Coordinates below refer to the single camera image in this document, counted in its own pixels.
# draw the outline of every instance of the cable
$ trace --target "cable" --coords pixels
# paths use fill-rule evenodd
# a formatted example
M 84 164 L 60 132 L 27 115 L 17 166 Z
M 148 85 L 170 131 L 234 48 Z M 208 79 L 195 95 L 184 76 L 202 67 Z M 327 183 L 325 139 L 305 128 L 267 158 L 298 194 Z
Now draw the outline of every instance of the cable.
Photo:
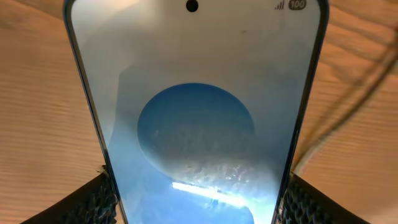
M 305 139 L 306 141 L 303 142 L 303 147 L 306 148 L 308 144 L 310 144 L 309 141 L 313 138 L 313 136 L 316 134 L 316 131 L 318 131 L 318 127 L 322 126 L 326 121 L 328 121 L 328 118 L 335 113 L 335 111 L 339 108 L 339 106 L 347 100 L 357 89 L 359 86 L 363 86 L 365 81 L 376 71 L 378 66 L 385 61 L 386 57 L 389 55 L 391 52 L 391 44 L 387 46 L 385 51 L 381 54 L 379 59 L 375 61 L 375 63 L 372 64 L 365 72 L 364 74 L 357 79 L 353 85 L 345 91 L 328 109 L 327 113 L 323 114 L 317 121 L 316 125 L 309 131 L 309 133 L 306 135 Z
M 376 90 L 387 78 L 389 72 L 394 68 L 395 63 L 397 62 L 397 56 L 397 54 L 394 54 L 392 60 L 388 63 L 387 67 L 380 74 L 379 78 L 369 87 L 363 97 L 359 99 L 359 101 L 340 120 L 338 120 L 331 128 L 321 134 L 321 136 L 315 142 L 312 142 L 307 147 L 304 155 L 299 157 L 298 163 L 293 170 L 294 173 L 300 176 L 302 174 L 305 164 L 322 148 L 322 146 L 326 143 L 326 140 L 330 136 L 332 136 L 337 130 L 343 127 L 344 124 L 349 121 L 359 111 L 359 109 L 361 109 L 362 106 L 373 96 Z

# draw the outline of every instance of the phone frame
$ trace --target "phone frame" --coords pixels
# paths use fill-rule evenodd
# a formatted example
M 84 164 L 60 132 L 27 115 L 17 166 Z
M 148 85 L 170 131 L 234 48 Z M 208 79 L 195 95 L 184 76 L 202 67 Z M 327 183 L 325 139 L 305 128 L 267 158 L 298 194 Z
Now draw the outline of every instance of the phone frame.
M 96 114 L 95 105 L 93 103 L 93 97 L 91 95 L 90 86 L 88 84 L 88 80 L 87 80 L 87 76 L 86 76 L 86 71 L 85 71 L 85 68 L 83 65 L 83 61 L 81 59 L 80 50 L 79 50 L 76 36 L 75 36 L 75 31 L 73 30 L 71 12 L 72 12 L 73 3 L 75 1 L 76 0 L 65 0 L 64 1 L 63 20 L 64 20 L 64 23 L 65 23 L 65 26 L 67 29 L 70 44 L 72 46 L 72 51 L 73 51 L 73 55 L 75 57 L 75 62 L 76 62 L 76 65 L 77 65 L 77 68 L 78 68 L 78 71 L 80 74 L 81 83 L 82 83 L 83 89 L 85 91 L 85 95 L 86 95 L 87 103 L 88 103 L 88 106 L 90 109 L 91 117 L 94 122 L 98 141 L 101 146 L 101 150 L 102 150 L 102 153 L 103 153 L 104 159 L 105 159 L 105 164 L 106 164 L 106 167 L 109 172 L 109 177 L 112 180 L 112 185 L 113 185 L 114 191 L 116 192 L 116 196 L 119 201 L 121 215 L 122 215 L 124 223 L 128 223 L 128 220 L 126 218 L 126 213 L 125 213 L 124 207 L 123 207 L 123 202 L 120 199 L 118 185 L 117 185 L 116 179 L 114 177 L 112 164 L 109 159 L 108 150 L 105 145 L 105 140 L 104 140 L 104 137 L 102 134 L 100 122 L 98 121 L 98 117 Z M 294 132 L 293 132 L 292 140 L 290 142 L 289 152 L 288 152 L 287 158 L 286 158 L 285 169 L 284 169 L 284 173 L 282 176 L 282 182 L 280 183 L 280 187 L 279 187 L 278 199 L 275 204 L 272 223 L 275 223 L 276 211 L 279 207 L 280 199 L 283 197 L 283 194 L 286 191 L 287 185 L 289 183 L 290 167 L 292 165 L 295 148 L 297 146 L 297 141 L 299 139 L 301 125 L 303 123 L 305 110 L 307 108 L 308 99 L 310 96 L 311 87 L 312 87 L 313 79 L 314 79 L 315 72 L 317 69 L 318 59 L 320 56 L 320 51 L 322 48 L 323 39 L 325 38 L 326 27 L 327 27 L 328 20 L 329 20 L 328 0 L 317 0 L 317 1 L 318 1 L 319 8 L 320 8 L 320 20 L 319 20 L 319 25 L 318 25 L 318 30 L 317 30 L 317 36 L 315 38 L 312 55 L 311 55 L 311 60 L 310 60 L 310 65 L 308 68 L 307 77 L 306 77 L 305 85 L 304 85 L 304 89 L 303 89 L 303 94 L 302 94 L 302 98 L 300 101 L 300 108 L 298 110 L 297 119 L 296 119 L 295 126 L 294 126 Z

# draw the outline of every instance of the phone screen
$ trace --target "phone screen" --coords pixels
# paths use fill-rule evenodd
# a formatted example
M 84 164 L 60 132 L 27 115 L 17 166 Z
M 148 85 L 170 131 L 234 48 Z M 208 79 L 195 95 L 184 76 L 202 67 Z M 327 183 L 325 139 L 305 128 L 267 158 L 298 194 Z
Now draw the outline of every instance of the phone screen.
M 326 20 L 317 0 L 74 0 L 125 221 L 271 223 Z

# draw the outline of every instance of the black mesh material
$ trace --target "black mesh material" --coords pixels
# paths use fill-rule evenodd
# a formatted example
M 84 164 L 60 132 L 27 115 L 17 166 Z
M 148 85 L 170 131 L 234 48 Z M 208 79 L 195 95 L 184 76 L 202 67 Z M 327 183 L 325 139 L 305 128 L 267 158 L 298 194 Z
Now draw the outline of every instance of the black mesh material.
M 102 182 L 56 224 L 114 224 L 118 201 L 108 181 Z
M 114 224 L 116 223 L 114 218 L 117 204 L 118 200 L 111 186 L 111 180 L 105 173 L 102 173 L 23 224 Z M 284 197 L 281 199 L 276 223 L 362 224 L 367 222 L 293 174 Z
M 293 174 L 279 205 L 278 224 L 367 223 Z
M 102 173 L 22 224 L 114 224 L 117 204 L 110 178 Z

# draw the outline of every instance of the wooden table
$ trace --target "wooden table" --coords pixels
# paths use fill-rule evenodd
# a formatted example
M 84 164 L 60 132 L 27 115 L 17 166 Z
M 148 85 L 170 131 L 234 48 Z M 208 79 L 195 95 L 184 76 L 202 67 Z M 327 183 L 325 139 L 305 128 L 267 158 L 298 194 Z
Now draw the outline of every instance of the wooden table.
M 297 154 L 363 93 L 369 82 L 312 131 L 377 60 L 398 26 L 397 0 L 330 4 Z M 0 223 L 19 223 L 51 206 L 104 164 L 61 8 L 61 0 L 0 0 Z M 395 69 L 366 107 L 310 161 L 303 177 L 369 222 L 397 223 L 397 146 Z

